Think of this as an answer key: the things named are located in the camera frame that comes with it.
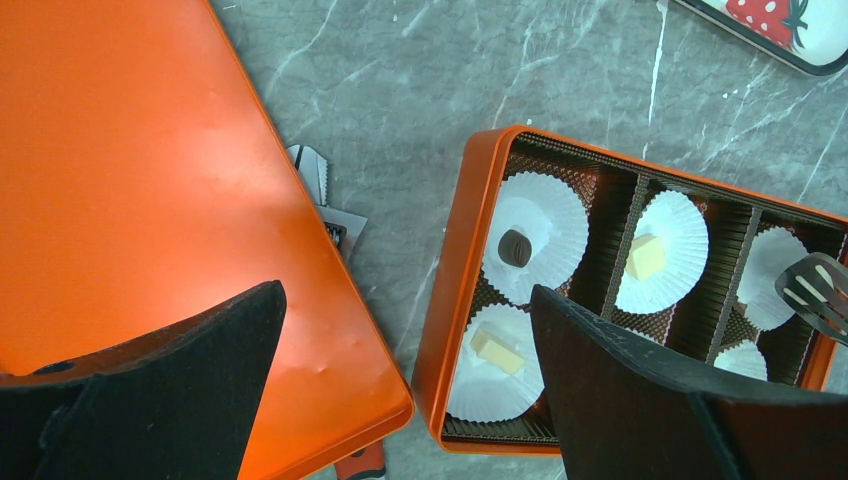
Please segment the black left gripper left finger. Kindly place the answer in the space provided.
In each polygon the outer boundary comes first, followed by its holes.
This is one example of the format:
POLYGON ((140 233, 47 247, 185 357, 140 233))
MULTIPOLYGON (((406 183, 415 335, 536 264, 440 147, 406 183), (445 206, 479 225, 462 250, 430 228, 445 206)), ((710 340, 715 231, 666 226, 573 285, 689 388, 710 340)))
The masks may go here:
POLYGON ((1 378, 5 479, 234 479, 286 312, 279 281, 1 378))

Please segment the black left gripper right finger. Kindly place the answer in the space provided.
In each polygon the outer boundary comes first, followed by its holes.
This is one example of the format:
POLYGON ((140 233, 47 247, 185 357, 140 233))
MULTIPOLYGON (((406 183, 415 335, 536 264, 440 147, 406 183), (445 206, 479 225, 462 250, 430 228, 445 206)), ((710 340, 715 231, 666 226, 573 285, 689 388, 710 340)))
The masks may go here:
POLYGON ((538 285, 531 321, 571 479, 843 479, 847 399, 755 380, 538 285))

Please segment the white chocolate block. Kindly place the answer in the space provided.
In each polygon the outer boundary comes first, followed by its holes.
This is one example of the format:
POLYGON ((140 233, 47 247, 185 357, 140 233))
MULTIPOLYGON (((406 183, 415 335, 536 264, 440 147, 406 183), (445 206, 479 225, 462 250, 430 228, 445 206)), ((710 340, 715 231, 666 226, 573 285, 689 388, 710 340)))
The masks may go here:
POLYGON ((486 330, 477 330, 470 341, 470 346, 479 359, 497 367, 507 375, 516 374, 526 364, 525 358, 511 345, 486 330))

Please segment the white chocolate cube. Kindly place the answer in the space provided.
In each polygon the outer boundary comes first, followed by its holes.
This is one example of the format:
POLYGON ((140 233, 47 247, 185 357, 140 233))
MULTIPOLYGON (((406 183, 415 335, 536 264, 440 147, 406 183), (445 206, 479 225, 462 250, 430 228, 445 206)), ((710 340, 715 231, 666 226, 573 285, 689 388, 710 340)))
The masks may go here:
POLYGON ((663 239, 655 235, 643 235, 633 240, 625 270, 635 280, 644 281, 662 271, 666 264, 663 239))

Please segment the dark round chocolate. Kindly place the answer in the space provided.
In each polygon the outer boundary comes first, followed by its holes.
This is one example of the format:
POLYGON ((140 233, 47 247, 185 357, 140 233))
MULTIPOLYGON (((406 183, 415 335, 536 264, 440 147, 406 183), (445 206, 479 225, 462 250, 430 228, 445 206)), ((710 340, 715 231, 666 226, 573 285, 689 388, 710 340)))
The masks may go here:
POLYGON ((497 245, 500 260, 515 268, 525 268, 533 255, 530 239, 515 229, 507 230, 497 245))

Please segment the black slotted spatula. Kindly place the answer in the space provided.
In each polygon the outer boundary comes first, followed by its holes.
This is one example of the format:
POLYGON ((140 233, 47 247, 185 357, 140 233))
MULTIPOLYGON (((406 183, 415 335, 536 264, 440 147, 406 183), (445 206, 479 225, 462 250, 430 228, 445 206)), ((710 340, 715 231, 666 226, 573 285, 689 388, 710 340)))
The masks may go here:
POLYGON ((780 273, 777 295, 808 325, 847 346, 847 267, 820 252, 780 273))

